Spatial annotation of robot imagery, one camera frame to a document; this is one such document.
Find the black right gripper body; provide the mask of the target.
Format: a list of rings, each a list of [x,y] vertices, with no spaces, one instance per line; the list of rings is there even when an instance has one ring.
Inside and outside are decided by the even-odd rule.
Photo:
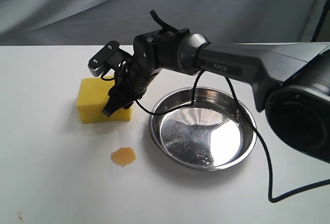
[[[131,59],[115,71],[114,85],[109,90],[109,97],[127,100],[141,99],[160,71],[160,67],[144,68]]]

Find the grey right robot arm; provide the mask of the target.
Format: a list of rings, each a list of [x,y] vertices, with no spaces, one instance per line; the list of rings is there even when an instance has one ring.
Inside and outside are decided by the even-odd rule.
[[[249,84],[285,144],[329,161],[329,43],[210,43],[200,34],[153,31],[134,38],[134,54],[116,75],[103,113],[142,98],[162,70],[211,72]]]

